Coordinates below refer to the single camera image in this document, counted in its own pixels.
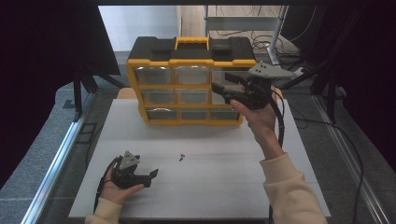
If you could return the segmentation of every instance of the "floor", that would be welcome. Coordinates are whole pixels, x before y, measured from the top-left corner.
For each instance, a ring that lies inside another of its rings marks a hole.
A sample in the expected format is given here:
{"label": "floor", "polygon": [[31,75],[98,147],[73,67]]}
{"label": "floor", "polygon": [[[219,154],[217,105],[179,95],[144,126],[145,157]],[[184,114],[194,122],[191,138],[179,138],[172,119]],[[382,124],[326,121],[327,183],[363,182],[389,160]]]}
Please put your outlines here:
{"label": "floor", "polygon": [[[240,7],[237,11],[233,11],[231,8],[223,7],[222,12],[218,8],[218,13],[247,15],[251,11],[253,11],[251,13],[257,14],[258,10],[258,7]],[[262,9],[263,14],[272,15],[272,11],[277,13],[278,9],[276,7]],[[214,13],[216,13],[215,8],[210,8],[209,15],[214,15]],[[204,26],[202,23],[195,24],[194,18],[202,18],[204,8],[183,7],[182,15],[184,18],[183,27],[185,28],[183,34],[201,35]],[[216,32],[211,32],[210,34],[214,38],[219,37]],[[283,50],[287,50],[287,52],[296,52],[297,50],[286,39],[284,39],[283,45],[281,43],[277,44]],[[119,62],[121,76],[114,76],[114,78],[129,85],[125,76],[126,70],[124,66],[128,52],[120,51],[115,53]],[[260,49],[257,53],[258,59],[268,61],[265,50]],[[307,64],[296,64],[291,70],[297,69],[299,66],[307,66]],[[99,77],[96,77],[95,80],[98,83],[99,91],[94,95],[92,107],[87,111],[89,116],[79,132],[77,142],[70,151],[38,223],[83,223],[83,220],[69,219],[68,212],[85,174],[91,154],[94,151],[95,142],[100,136],[107,111],[119,91],[117,87]],[[282,91],[288,102],[295,107],[295,110],[292,110],[294,117],[301,118],[304,115],[308,119],[321,119],[314,98],[309,91],[312,80],[308,79],[289,90]],[[280,85],[283,81],[279,80],[274,84]],[[85,99],[87,95],[88,93],[83,90],[82,98]],[[344,129],[355,143],[364,164],[365,178],[371,183],[376,196],[389,216],[389,223],[393,223],[396,221],[396,204],[394,203],[396,202],[396,174],[348,115],[342,104],[342,95],[339,94],[339,96],[339,100],[336,101],[335,105],[337,125]],[[68,106],[70,104],[73,104],[72,84],[68,84],[58,90],[56,104],[40,135],[32,144],[13,176],[1,189],[0,223],[21,223],[23,220],[75,116],[74,109]],[[324,183],[322,191],[332,213],[329,223],[350,223],[356,185],[348,174],[337,146],[329,137],[328,127],[323,124],[307,124],[305,121],[296,121],[296,124],[301,127],[299,132],[308,156],[312,158],[311,162],[316,171],[318,181],[319,183]],[[374,223],[362,198],[359,200],[358,221],[359,223]]]}

